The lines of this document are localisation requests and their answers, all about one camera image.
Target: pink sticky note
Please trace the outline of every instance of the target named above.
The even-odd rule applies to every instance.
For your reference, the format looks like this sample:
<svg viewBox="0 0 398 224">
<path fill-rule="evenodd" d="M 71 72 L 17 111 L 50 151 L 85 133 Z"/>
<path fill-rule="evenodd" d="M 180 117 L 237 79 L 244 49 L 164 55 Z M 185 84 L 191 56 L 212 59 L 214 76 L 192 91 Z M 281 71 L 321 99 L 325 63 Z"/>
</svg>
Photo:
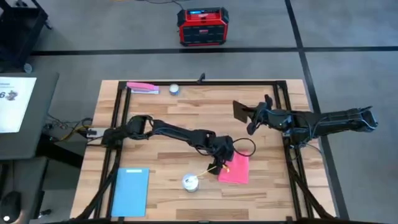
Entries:
<svg viewBox="0 0 398 224">
<path fill-rule="evenodd" d="M 222 169 L 218 175 L 218 181 L 233 183 L 233 184 L 247 184 L 249 183 L 249 158 L 239 155 L 234 152 L 232 161 L 227 161 L 225 165 L 228 166 L 229 172 Z"/>
<path fill-rule="evenodd" d="M 127 82 L 127 86 L 131 89 L 137 90 L 159 90 L 159 86 L 148 83 Z"/>
</svg>

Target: red power station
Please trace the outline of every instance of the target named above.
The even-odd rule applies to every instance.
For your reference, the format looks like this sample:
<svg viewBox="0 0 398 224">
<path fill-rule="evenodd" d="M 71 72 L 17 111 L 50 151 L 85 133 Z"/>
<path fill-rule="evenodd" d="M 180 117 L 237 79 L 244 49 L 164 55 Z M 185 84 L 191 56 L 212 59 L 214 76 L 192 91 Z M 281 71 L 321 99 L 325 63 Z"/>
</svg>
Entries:
<svg viewBox="0 0 398 224">
<path fill-rule="evenodd" d="M 177 17 L 182 45 L 202 46 L 225 43 L 229 17 L 224 7 L 181 10 Z"/>
</svg>

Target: blue folder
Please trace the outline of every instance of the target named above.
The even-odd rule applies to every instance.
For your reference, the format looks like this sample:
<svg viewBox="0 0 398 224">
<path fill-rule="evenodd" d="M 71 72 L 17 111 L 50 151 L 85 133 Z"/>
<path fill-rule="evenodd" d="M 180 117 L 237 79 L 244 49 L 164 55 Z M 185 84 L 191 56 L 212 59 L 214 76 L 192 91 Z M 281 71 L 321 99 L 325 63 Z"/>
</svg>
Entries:
<svg viewBox="0 0 398 224">
<path fill-rule="evenodd" d="M 120 168 L 116 179 L 112 217 L 144 217 L 149 169 Z"/>
</svg>

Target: wooden tabletop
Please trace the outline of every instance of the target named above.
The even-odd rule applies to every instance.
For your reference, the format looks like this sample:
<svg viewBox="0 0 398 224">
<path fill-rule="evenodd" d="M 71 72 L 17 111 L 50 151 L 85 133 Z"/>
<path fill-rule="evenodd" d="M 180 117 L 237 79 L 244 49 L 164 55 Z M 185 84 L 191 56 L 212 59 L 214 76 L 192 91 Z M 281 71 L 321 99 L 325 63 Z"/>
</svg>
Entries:
<svg viewBox="0 0 398 224">
<path fill-rule="evenodd" d="M 292 109 L 308 111 L 302 80 L 286 82 Z M 109 127 L 117 87 L 117 80 L 102 82 L 93 126 Z M 261 126 L 253 136 L 248 136 L 246 124 L 233 118 L 233 100 L 256 106 L 264 101 L 265 94 L 273 97 L 271 86 L 181 86 L 178 96 L 171 96 L 168 86 L 161 86 L 159 95 L 133 94 L 128 118 L 149 114 L 187 129 L 208 129 L 233 139 L 251 138 L 257 144 L 257 151 L 249 158 L 248 184 L 220 183 L 216 176 L 205 174 L 200 177 L 199 191 L 188 193 L 182 189 L 182 177 L 188 172 L 205 171 L 213 161 L 211 157 L 201 156 L 187 143 L 165 136 L 154 136 L 149 141 L 125 139 L 121 167 L 150 168 L 146 216 L 125 220 L 279 221 L 286 216 L 294 217 L 281 133 Z M 238 150 L 252 150 L 248 141 L 234 146 Z M 104 154 L 104 148 L 87 148 L 71 217 L 80 214 L 96 193 Z M 322 156 L 316 149 L 306 147 L 302 149 L 302 158 L 310 190 L 334 215 Z M 102 217 L 107 198 L 104 198 Z"/>
</svg>

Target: black stand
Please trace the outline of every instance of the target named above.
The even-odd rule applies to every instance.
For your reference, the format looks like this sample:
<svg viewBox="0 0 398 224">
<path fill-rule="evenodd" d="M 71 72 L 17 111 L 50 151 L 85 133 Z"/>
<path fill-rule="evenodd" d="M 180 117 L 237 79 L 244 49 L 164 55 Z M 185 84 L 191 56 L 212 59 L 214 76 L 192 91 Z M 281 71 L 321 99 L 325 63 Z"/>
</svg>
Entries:
<svg viewBox="0 0 398 224">
<path fill-rule="evenodd" d="M 40 137 L 40 141 L 37 145 L 36 156 L 45 156 L 49 159 L 68 164 L 78 169 L 81 168 L 83 163 L 83 156 L 55 145 L 50 140 L 50 136 L 45 134 L 42 134 Z"/>
<path fill-rule="evenodd" d="M 23 68 L 31 73 L 32 66 L 26 63 L 32 52 L 43 26 L 51 29 L 49 16 L 37 3 L 31 0 L 35 7 L 25 7 L 26 3 L 17 2 L 11 7 L 6 0 L 0 0 L 0 60 L 9 62 L 12 66 Z"/>
</svg>

